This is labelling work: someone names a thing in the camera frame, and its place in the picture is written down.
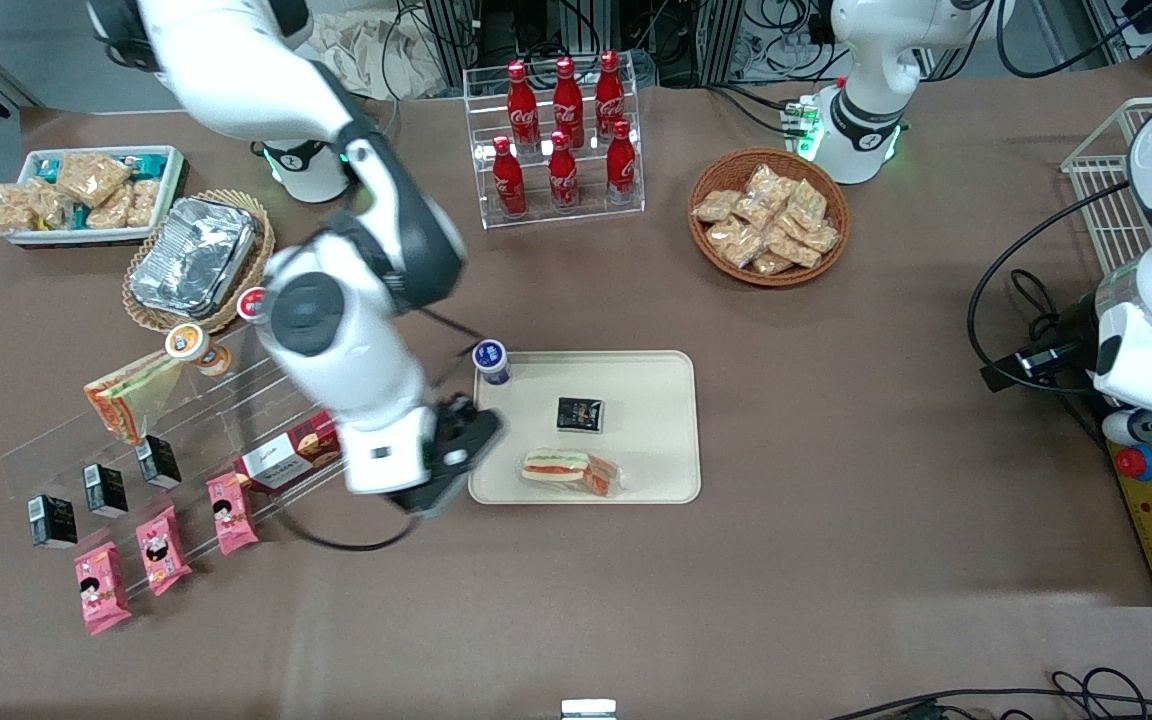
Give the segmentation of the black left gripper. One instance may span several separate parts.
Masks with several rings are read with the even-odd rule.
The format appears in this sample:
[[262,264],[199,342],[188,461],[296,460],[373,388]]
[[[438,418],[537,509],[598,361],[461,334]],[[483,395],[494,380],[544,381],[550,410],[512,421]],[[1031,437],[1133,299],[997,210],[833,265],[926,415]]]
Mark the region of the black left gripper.
[[1083,295],[1061,311],[1062,343],[1033,343],[996,357],[980,367],[980,378],[991,392],[1015,386],[1041,386],[1078,392],[1093,397],[1100,316],[1094,295]]

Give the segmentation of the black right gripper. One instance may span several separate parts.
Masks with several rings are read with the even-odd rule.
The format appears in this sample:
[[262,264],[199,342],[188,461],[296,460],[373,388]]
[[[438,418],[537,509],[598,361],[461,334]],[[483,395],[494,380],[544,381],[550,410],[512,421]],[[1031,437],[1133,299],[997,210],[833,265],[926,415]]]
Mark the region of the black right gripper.
[[429,410],[433,425],[422,450],[429,482],[406,491],[406,511],[414,516],[435,516],[465,491],[467,470],[448,469],[444,457],[461,447],[467,432],[468,450],[472,456],[482,456],[492,450],[503,430],[500,414],[477,411],[470,396],[439,397]]

